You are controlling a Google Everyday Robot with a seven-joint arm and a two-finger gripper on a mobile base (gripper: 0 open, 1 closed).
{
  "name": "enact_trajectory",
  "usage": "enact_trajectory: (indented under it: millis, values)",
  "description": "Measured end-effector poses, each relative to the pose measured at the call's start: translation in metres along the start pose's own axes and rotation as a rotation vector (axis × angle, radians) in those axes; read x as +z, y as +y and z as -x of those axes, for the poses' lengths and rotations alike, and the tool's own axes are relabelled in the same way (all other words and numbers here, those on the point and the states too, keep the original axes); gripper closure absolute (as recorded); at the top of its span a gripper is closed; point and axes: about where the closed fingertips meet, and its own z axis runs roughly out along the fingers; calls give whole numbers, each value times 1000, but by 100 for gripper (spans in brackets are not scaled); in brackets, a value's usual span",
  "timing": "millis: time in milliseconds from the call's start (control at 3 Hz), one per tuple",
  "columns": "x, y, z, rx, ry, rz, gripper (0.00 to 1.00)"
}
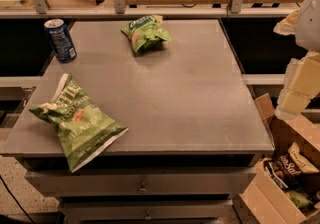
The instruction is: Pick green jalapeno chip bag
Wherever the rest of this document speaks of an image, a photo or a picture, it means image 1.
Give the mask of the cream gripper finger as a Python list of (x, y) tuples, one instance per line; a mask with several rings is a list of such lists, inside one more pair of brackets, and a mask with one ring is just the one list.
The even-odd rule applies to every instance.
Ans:
[(286, 18), (278, 22), (273, 31), (279, 35), (294, 35), (296, 32), (296, 21), (299, 10), (293, 11)]
[(320, 93), (320, 53), (309, 51), (301, 60), (292, 58), (286, 68), (276, 117), (291, 120)]

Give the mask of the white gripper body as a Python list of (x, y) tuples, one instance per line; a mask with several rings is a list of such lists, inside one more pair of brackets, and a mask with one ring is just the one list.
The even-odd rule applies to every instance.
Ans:
[(308, 51), (320, 51), (320, 0), (305, 0), (298, 12), (296, 44)]

